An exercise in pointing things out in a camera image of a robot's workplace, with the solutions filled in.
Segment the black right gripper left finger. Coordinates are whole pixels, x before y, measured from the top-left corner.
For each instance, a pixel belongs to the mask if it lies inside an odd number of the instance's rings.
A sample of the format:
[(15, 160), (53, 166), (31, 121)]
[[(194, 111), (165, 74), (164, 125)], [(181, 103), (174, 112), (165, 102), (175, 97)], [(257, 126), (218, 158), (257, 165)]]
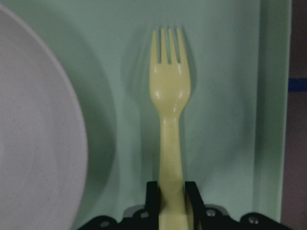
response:
[(82, 230), (157, 230), (159, 229), (160, 189), (157, 181), (146, 184), (145, 204), (126, 209), (120, 222), (98, 216), (81, 226)]

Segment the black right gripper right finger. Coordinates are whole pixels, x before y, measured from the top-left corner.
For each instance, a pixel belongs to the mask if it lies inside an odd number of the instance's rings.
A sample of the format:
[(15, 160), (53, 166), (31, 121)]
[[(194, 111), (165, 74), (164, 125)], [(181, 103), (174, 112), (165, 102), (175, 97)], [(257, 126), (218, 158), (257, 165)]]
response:
[(218, 205), (206, 205), (195, 182), (185, 182), (187, 215), (191, 230), (288, 230), (289, 227), (260, 213), (247, 213), (239, 221)]

